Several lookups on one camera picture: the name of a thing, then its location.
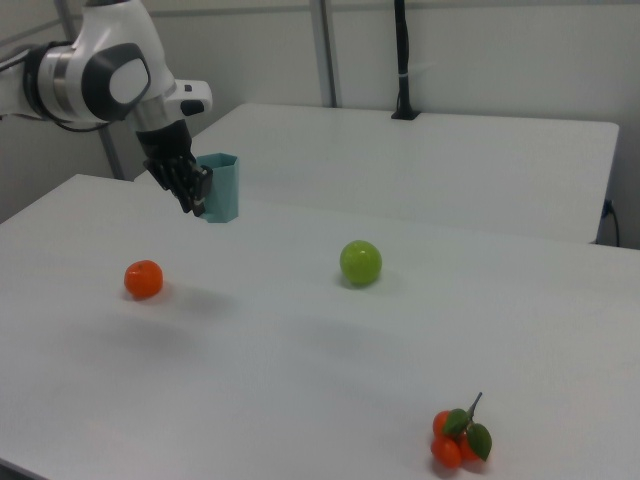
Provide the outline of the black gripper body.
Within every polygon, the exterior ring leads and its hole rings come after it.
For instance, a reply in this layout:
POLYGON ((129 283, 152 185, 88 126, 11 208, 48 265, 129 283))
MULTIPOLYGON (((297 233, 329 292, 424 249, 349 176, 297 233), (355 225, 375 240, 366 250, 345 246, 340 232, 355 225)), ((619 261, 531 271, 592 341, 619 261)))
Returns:
POLYGON ((136 137, 146 156, 145 167, 164 160, 195 161, 192 137, 185 121, 175 121, 153 131, 137 131, 136 137))

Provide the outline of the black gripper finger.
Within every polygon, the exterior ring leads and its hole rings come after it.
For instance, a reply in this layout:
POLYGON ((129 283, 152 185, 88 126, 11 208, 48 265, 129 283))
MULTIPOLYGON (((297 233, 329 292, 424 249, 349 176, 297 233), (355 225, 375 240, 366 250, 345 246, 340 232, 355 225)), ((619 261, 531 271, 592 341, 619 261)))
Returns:
POLYGON ((200 217, 206 212, 205 200, 211 191, 213 171, 206 166, 196 166, 192 179, 192 212, 196 217, 200 217))
POLYGON ((148 158, 144 166, 163 190, 173 194, 184 213, 194 212, 192 164, 186 158, 148 158))

